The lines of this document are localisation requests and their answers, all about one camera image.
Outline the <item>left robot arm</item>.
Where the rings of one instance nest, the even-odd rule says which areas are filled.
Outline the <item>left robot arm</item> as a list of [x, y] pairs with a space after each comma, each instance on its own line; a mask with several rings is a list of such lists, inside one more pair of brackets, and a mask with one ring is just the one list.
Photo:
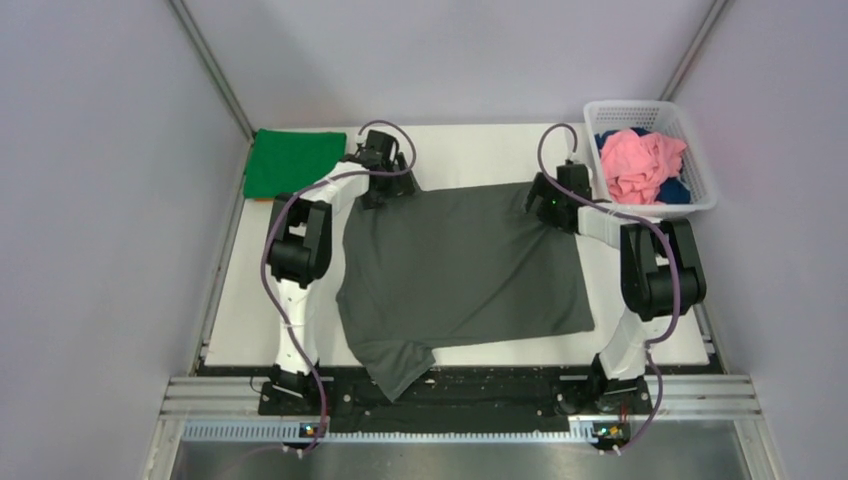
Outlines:
[[354, 203], [379, 208], [418, 190], [415, 159], [406, 157], [400, 144], [407, 134], [391, 135], [378, 126], [361, 127], [353, 153], [313, 184], [277, 195], [272, 204], [260, 275], [279, 315], [280, 340], [269, 380], [297, 413], [314, 410], [321, 397], [311, 324], [318, 284], [331, 266], [335, 218]]

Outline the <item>dark grey t-shirt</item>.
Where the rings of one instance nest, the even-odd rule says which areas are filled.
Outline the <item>dark grey t-shirt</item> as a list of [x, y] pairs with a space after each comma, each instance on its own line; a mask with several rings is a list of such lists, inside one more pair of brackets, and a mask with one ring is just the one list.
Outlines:
[[529, 190], [353, 205], [336, 301], [349, 349], [387, 399], [434, 365], [437, 348], [593, 329], [576, 240], [525, 212]]

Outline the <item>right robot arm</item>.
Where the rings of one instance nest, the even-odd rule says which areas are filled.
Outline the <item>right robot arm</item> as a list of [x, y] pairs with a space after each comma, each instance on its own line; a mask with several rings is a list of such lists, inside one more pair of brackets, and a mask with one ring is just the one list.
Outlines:
[[684, 218], [650, 220], [591, 200], [585, 165], [568, 161], [554, 175], [537, 173], [524, 203], [544, 224], [600, 240], [619, 253], [624, 311], [581, 387], [564, 390], [567, 413], [592, 406], [612, 412], [641, 400], [652, 346], [667, 340], [677, 322], [703, 301], [706, 280], [691, 224]]

